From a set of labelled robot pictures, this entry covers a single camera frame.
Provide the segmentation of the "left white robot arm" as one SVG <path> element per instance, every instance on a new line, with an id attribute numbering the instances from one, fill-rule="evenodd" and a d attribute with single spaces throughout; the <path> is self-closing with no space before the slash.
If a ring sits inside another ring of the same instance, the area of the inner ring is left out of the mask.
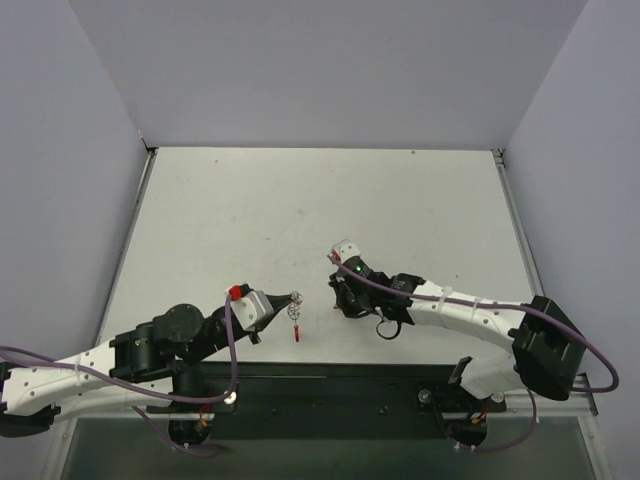
<path id="1" fill-rule="evenodd" d="M 206 425 L 217 403 L 235 401 L 235 344 L 252 344 L 280 312 L 297 320 L 297 292 L 267 295 L 246 285 L 228 290 L 210 316 L 178 304 L 134 329 L 55 360 L 15 347 L 1 349 L 1 434 L 38 435 L 85 413 L 153 407 L 163 414 L 196 413 Z"/>

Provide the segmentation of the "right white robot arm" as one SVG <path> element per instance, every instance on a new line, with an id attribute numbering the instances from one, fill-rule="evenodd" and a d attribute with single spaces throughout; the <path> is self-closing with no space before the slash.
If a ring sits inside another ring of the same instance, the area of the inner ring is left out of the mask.
<path id="1" fill-rule="evenodd" d="M 376 315 L 398 327 L 439 327 L 500 348 L 490 359 L 472 356 L 456 365 L 451 383 L 477 399 L 527 388 L 544 398 L 569 398 L 585 346 L 575 324 L 553 300 L 486 300 L 419 276 L 387 276 L 358 255 L 331 253 L 329 284 L 336 307 L 347 318 Z"/>

